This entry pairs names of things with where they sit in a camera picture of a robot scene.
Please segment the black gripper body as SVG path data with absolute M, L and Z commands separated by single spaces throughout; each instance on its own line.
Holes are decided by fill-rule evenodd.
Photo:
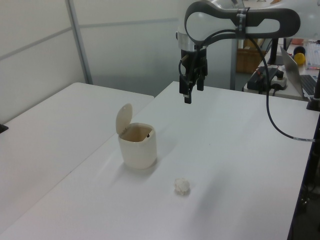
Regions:
M 185 73 L 182 73 L 182 69 L 180 69 L 180 75 L 187 76 L 190 72 L 190 69 L 193 69 L 193 76 L 195 79 L 204 80 L 208 75 L 207 49 L 204 48 L 200 51 L 181 50 L 180 53 L 180 66 L 185 68 Z

